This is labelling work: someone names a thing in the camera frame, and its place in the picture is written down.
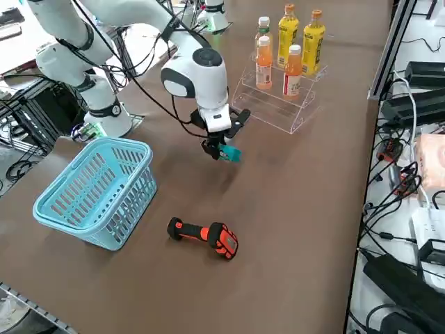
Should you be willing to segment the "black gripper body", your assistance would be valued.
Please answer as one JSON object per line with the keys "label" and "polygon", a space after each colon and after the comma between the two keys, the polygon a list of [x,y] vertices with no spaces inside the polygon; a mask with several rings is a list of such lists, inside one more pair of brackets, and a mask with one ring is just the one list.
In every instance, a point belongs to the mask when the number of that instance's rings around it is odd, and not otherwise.
{"label": "black gripper body", "polygon": [[211,111],[196,109],[191,114],[191,122],[206,132],[205,137],[230,139],[230,113],[229,109]]}

